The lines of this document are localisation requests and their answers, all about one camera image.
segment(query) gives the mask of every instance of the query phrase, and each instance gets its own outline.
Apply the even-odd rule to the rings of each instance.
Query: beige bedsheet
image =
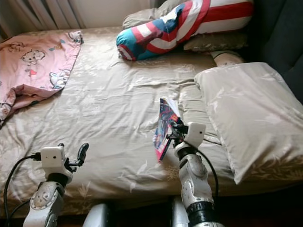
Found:
[[[84,44],[62,93],[20,110],[0,130],[1,194],[18,159],[60,142],[71,159],[82,143],[90,144],[85,164],[66,188],[63,214],[86,213],[92,204],[104,200],[130,207],[180,194],[178,159],[170,150],[159,164],[152,143],[163,96],[178,101],[185,122],[205,123],[206,138],[219,142],[194,83],[198,72],[215,66],[213,59],[173,52],[150,60],[124,61],[115,45],[120,30],[84,30]],[[211,143],[203,143],[201,149],[217,170],[220,195],[276,189],[274,182],[236,186],[226,151]],[[9,187],[10,208],[28,199],[45,180],[40,166],[30,160],[20,166]],[[214,189],[211,173],[209,183]]]

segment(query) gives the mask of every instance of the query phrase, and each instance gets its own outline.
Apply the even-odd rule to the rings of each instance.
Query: wall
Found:
[[[73,0],[86,27],[121,26],[125,16],[153,6],[154,0]]]

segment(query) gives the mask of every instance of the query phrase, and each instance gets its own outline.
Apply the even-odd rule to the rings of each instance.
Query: pink blanket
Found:
[[[0,127],[17,109],[64,88],[82,43],[76,31],[19,35],[0,44]]]

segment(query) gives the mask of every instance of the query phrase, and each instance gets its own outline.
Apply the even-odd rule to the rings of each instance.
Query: beige pillow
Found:
[[[255,62],[214,67],[195,80],[236,184],[303,180],[303,105],[279,73]]]
[[[167,0],[159,8],[144,9],[130,14],[125,17],[122,27],[123,29],[127,29],[159,19],[160,17],[167,15],[173,8],[185,1],[187,0]]]
[[[210,54],[217,66],[235,65],[245,62],[235,51],[213,51]]]
[[[195,35],[183,46],[188,51],[206,52],[236,50],[246,46],[247,35],[243,32],[228,32]]]

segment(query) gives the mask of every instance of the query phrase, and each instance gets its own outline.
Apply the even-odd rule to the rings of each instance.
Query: gray headboard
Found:
[[[303,104],[303,0],[254,0],[246,59],[267,62]]]

